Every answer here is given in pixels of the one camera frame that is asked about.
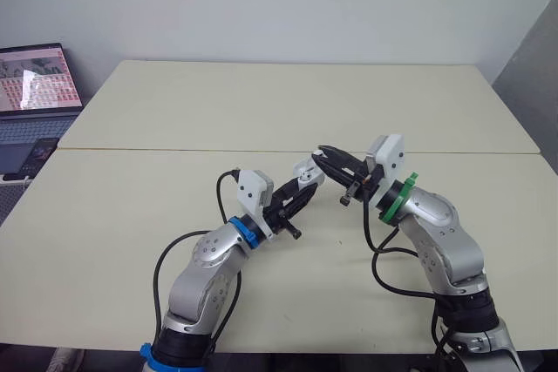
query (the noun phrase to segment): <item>white wall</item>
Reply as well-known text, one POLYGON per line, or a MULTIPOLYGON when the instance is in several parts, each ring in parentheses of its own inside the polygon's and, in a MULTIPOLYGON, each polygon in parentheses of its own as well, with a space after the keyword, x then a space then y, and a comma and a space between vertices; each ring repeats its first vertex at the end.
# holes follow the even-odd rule
POLYGON ((492 81, 548 1, 2 0, 0 46, 61 42, 85 95, 123 58, 473 63, 492 81))

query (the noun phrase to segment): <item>smartphone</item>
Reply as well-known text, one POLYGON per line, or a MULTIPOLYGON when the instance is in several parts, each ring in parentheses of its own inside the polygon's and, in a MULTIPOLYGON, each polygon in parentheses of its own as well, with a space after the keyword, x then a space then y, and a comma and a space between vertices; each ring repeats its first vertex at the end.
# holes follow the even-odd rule
POLYGON ((19 172, 5 174, 2 179, 20 180, 25 179, 26 176, 29 176, 29 179, 35 178, 39 170, 41 170, 41 168, 43 167, 46 160, 48 160, 51 154, 53 154, 56 150, 56 146, 59 140, 60 139, 56 138, 38 139, 33 145, 31 152, 25 159, 21 168, 19 169, 19 172))

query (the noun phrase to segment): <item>beige table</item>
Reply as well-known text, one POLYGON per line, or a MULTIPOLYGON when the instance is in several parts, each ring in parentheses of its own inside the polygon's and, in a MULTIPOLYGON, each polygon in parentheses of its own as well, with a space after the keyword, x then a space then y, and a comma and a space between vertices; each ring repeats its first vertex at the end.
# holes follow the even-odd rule
POLYGON ((124 61, 63 148, 408 152, 539 150, 473 66, 124 61))
MULTIPOLYGON (((179 234, 219 226, 216 176, 259 168, 279 185, 304 153, 58 150, 0 229, 0 342, 137 350, 153 336, 151 278, 179 234)), ((480 243, 517 349, 556 348, 557 181, 538 155, 409 154, 405 175, 443 193, 480 243)), ((226 182, 225 206, 235 213, 226 182)), ((242 296, 218 346, 232 352, 430 352, 432 303, 371 278, 358 205, 327 182, 243 269, 242 296)), ((390 228, 372 216, 376 240, 390 228)), ((163 303, 193 241, 162 269, 163 303)), ((398 244, 409 244, 405 237, 398 244)), ((427 289, 417 262, 386 256, 381 273, 427 289)))

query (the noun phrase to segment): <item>gray floor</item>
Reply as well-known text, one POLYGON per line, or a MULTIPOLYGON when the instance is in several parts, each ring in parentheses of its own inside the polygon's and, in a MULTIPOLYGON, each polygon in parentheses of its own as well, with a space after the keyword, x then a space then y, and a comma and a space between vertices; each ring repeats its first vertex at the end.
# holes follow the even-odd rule
MULTIPOLYGON (((44 372, 53 348, 0 344, 1 372, 44 372)), ((526 371, 558 370, 558 350, 521 353, 526 371)), ((140 372, 143 359, 138 352, 86 350, 79 372, 140 372)), ((432 371, 431 355, 289 355, 215 354, 208 372, 404 372, 418 368, 432 371)))

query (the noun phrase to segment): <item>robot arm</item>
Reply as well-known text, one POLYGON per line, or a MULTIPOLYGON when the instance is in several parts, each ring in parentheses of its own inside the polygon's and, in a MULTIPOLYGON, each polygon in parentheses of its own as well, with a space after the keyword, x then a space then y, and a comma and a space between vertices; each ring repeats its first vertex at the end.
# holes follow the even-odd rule
POLYGON ((295 175, 273 192, 273 181, 264 173, 238 172, 237 199, 245 214, 196 243, 192 259, 171 288, 162 330, 152 347, 146 343, 141 349, 147 359, 144 371, 203 370, 230 284, 242 265, 283 229, 295 239, 301 235, 289 220, 308 204, 325 176, 312 159, 296 165, 295 175))
POLYGON ((479 245, 459 223, 455 206, 446 198, 414 185, 414 173, 396 180, 403 165, 403 138, 380 137, 364 161, 331 146, 321 146, 316 163, 346 187, 340 199, 368 201, 380 219, 397 226, 411 240, 418 259, 438 296, 437 311, 446 327, 454 357, 469 372, 523 371, 507 332, 496 314, 479 245))

